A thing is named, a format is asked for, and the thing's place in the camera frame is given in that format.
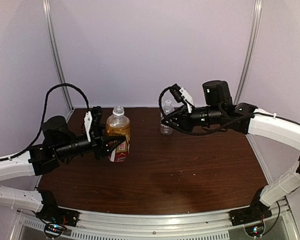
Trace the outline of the amber tea bottle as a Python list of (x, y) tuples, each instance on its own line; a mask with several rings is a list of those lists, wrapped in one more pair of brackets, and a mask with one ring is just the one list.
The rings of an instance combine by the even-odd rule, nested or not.
[(125, 116), (125, 109), (117, 105), (112, 110), (112, 115), (106, 120), (105, 133), (107, 136), (123, 137), (125, 140), (117, 145), (108, 156), (113, 163), (124, 162), (130, 153), (131, 126), (130, 119)]

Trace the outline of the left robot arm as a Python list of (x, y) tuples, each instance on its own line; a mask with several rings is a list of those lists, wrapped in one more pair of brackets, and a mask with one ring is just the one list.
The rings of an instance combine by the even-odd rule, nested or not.
[[(42, 176), (58, 168), (61, 162), (68, 164), (72, 158), (87, 153), (94, 153), (97, 159), (108, 156), (126, 137), (104, 135), (103, 130), (103, 126), (97, 125), (86, 134), (76, 135), (69, 130), (63, 116), (51, 117), (41, 125), (43, 143), (30, 146), (23, 153), (0, 158), (0, 182)], [(62, 211), (50, 191), (26, 191), (0, 185), (0, 206), (43, 214), (51, 222), (62, 218)]]

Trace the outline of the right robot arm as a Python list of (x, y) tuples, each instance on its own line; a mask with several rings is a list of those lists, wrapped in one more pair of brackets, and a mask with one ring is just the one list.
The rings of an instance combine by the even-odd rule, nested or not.
[[(178, 84), (166, 87), (159, 95), (161, 124), (191, 135), (207, 136), (228, 129), (244, 135), (265, 137), (300, 151), (300, 123), (249, 103), (233, 104), (229, 85), (224, 80), (202, 84), (206, 106), (195, 107), (193, 98)], [(300, 156), (279, 179), (261, 188), (246, 210), (249, 220), (258, 220), (266, 208), (300, 188)]]

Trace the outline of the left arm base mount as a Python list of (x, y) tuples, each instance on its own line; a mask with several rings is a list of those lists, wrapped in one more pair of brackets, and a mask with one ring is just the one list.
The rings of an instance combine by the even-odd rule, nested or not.
[(57, 201), (51, 191), (39, 190), (42, 197), (41, 203), (43, 207), (36, 215), (47, 222), (58, 224), (65, 224), (66, 226), (76, 227), (79, 219), (79, 212), (77, 210), (59, 207)]

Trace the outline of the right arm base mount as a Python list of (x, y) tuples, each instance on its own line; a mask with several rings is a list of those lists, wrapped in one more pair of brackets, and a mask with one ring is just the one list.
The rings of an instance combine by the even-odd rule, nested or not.
[(270, 207), (264, 205), (260, 200), (262, 190), (263, 187), (256, 191), (248, 207), (234, 209), (229, 212), (229, 217), (233, 226), (261, 221), (262, 219), (269, 218), (273, 215)]

